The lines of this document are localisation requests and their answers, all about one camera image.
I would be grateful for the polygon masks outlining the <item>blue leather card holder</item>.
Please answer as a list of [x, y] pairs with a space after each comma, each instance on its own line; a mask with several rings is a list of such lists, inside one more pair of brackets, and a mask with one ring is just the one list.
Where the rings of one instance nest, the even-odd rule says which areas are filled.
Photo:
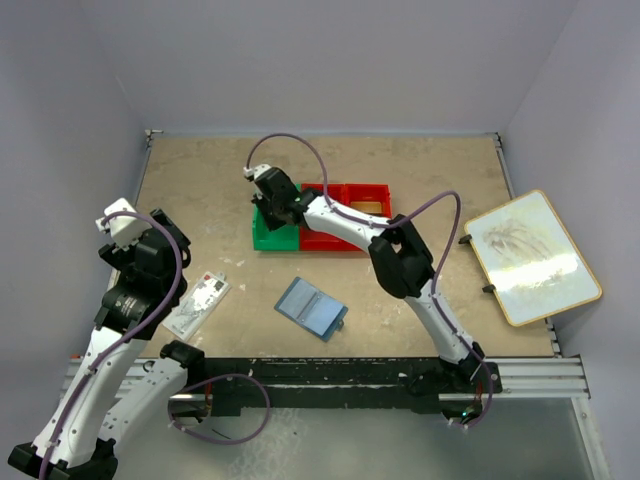
[[344, 327], [348, 313], [345, 304], [300, 277], [294, 278], [274, 310], [324, 342]]

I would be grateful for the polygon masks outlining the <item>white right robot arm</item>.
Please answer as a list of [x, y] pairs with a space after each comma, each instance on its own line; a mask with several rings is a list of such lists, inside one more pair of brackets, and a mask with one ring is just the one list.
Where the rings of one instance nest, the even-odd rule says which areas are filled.
[[439, 291], [433, 256], [409, 218], [368, 215], [316, 189], [299, 190], [283, 170], [268, 164], [245, 167], [243, 173], [255, 186], [252, 202], [270, 230], [300, 226], [367, 253], [378, 284], [405, 301], [431, 337], [446, 383], [467, 391], [479, 381], [483, 353]]

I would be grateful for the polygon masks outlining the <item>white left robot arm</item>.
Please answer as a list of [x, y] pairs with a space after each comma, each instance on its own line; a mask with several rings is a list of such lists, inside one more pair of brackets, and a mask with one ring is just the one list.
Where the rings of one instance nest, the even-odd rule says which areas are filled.
[[112, 243], [100, 258], [119, 276], [101, 300], [87, 350], [55, 413], [36, 438], [11, 451], [8, 463], [34, 479], [111, 479], [126, 440], [179, 390], [206, 378], [204, 353], [180, 340], [165, 345], [147, 376], [118, 391], [188, 283], [188, 237], [161, 209], [141, 215], [119, 201], [97, 220]]

